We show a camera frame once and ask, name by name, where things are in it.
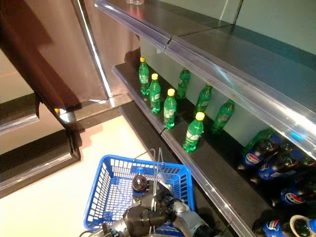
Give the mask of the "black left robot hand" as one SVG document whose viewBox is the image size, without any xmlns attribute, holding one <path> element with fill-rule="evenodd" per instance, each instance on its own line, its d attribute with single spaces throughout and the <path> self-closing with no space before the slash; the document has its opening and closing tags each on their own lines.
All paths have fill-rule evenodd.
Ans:
<svg viewBox="0 0 316 237">
<path fill-rule="evenodd" d="M 151 227 L 159 228 L 168 221 L 175 220 L 171 208 L 152 211 L 144 206 L 134 206 L 125 211 L 123 220 L 131 237 L 141 237 L 149 233 Z"/>
</svg>

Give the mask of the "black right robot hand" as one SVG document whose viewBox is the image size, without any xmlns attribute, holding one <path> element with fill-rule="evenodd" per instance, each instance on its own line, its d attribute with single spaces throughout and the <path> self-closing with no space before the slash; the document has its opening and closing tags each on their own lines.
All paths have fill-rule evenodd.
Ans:
<svg viewBox="0 0 316 237">
<path fill-rule="evenodd" d="M 175 199 L 172 188 L 164 182 L 157 182 L 156 194 L 154 195 L 154 181 L 148 182 L 147 192 L 144 194 L 142 204 L 152 211 L 166 209 Z"/>
</svg>

